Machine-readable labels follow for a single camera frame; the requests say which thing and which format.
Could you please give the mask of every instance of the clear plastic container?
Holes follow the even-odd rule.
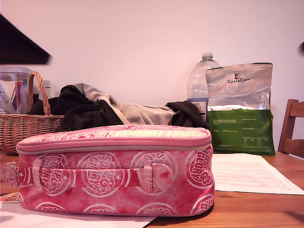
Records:
[[[0,113],[26,114],[28,79],[31,70],[24,67],[0,66]]]
[[[209,95],[205,71],[217,67],[220,67],[220,65],[213,60],[213,54],[204,53],[202,55],[202,60],[195,65],[188,78],[187,100],[197,106],[200,115],[205,122],[209,122],[207,112]]]

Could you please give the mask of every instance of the bottle cap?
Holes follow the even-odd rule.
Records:
[[[208,57],[208,56],[213,57],[213,53],[212,53],[212,52],[206,52],[206,53],[203,53],[203,54],[201,55],[202,58]]]

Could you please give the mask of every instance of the white paper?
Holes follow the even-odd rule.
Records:
[[[1,203],[1,228],[143,228],[156,217],[55,214]]]
[[[218,191],[304,195],[262,156],[213,154],[212,174]]]

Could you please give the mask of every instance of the green bag bottom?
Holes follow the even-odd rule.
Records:
[[[214,153],[275,156],[270,110],[209,111]]]

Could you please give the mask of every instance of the canagan logo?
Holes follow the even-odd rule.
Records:
[[[228,83],[235,83],[235,82],[245,82],[249,81],[249,78],[241,78],[241,74],[234,73],[234,80],[228,80]]]

